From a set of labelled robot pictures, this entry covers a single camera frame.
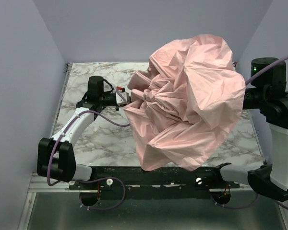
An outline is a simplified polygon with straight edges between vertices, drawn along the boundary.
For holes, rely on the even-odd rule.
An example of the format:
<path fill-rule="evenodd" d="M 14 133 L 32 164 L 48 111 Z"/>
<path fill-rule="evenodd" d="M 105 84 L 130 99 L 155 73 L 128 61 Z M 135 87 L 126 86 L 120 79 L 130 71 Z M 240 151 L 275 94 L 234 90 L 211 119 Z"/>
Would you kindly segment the pink folding umbrella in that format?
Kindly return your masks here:
<path fill-rule="evenodd" d="M 124 112 L 143 170 L 174 163 L 193 171 L 226 140 L 246 89 L 232 56 L 222 37 L 201 34 L 163 45 L 134 73 Z"/>

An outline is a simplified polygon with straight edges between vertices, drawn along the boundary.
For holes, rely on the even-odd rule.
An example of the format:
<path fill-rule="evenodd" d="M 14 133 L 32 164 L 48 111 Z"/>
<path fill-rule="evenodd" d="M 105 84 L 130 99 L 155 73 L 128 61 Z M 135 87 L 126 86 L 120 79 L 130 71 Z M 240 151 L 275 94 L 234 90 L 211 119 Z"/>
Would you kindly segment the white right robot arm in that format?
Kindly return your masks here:
<path fill-rule="evenodd" d="M 288 91 L 287 57 L 261 57 L 251 61 L 251 78 L 246 84 L 243 109 L 259 109 L 272 135 L 271 164 L 258 169 L 225 164 L 220 168 L 223 181 L 249 185 L 254 192 L 284 202 L 288 200 Z"/>

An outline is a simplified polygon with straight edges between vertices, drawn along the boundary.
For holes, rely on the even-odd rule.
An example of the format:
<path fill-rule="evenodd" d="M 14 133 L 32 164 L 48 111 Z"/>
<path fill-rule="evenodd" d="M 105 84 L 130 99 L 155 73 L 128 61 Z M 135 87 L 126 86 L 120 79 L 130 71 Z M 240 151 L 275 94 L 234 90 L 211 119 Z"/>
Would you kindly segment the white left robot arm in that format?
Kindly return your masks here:
<path fill-rule="evenodd" d="M 89 181 L 93 174 L 90 166 L 78 164 L 73 147 L 86 128 L 96 118 L 105 118 L 107 107 L 119 110 L 130 103 L 125 88 L 114 87 L 101 76 L 91 76 L 87 91 L 76 104 L 67 124 L 50 138 L 42 138 L 38 144 L 37 174 L 46 177 L 49 186 L 59 182 Z"/>

